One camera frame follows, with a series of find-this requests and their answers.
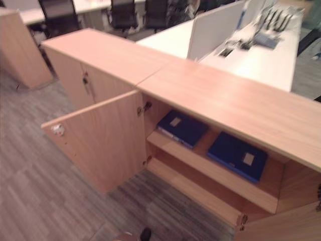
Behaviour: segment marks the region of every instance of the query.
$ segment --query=cabinet top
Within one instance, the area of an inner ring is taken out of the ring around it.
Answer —
[[[6,8],[0,7],[0,17],[1,16],[7,16],[7,15],[10,15],[10,14],[17,14],[17,13],[18,13],[17,10],[6,9]]]
[[[321,104],[189,60],[137,86],[173,107],[321,172]]]
[[[45,40],[42,45],[132,85],[137,85],[176,60],[174,56],[94,29]]]

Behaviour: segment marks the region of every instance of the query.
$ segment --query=blue folder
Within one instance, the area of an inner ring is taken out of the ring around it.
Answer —
[[[260,181],[267,153],[234,136],[221,132],[207,155],[253,183]]]
[[[157,124],[157,128],[165,135],[192,149],[207,131],[208,125],[186,114],[171,110]]]

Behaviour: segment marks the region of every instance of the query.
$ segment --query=black shoe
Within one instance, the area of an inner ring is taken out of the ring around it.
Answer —
[[[140,234],[140,241],[149,241],[151,237],[151,229],[146,227]]]

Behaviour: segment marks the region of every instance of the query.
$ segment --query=cabinet shelf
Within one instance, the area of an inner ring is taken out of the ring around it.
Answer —
[[[169,155],[152,158],[147,169],[232,226],[237,226],[246,201]]]
[[[214,130],[207,131],[193,150],[187,149],[158,131],[151,133],[147,141],[267,212],[276,213],[283,164],[268,158],[260,182],[253,184],[206,157],[207,150],[218,134],[219,132]]]

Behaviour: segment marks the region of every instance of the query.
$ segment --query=desk leg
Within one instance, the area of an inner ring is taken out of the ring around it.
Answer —
[[[101,10],[84,13],[83,19],[87,28],[93,28],[101,31],[105,30]]]

